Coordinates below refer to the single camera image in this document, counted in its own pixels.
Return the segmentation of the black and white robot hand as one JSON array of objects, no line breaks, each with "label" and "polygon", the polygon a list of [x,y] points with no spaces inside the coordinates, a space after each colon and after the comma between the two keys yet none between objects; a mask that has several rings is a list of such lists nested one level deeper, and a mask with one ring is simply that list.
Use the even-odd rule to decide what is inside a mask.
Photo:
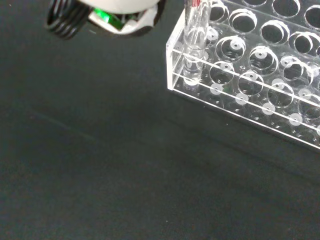
[{"label": "black and white robot hand", "polygon": [[155,27],[165,5],[165,0],[52,0],[45,28],[63,40],[86,23],[113,36],[141,36]]}]

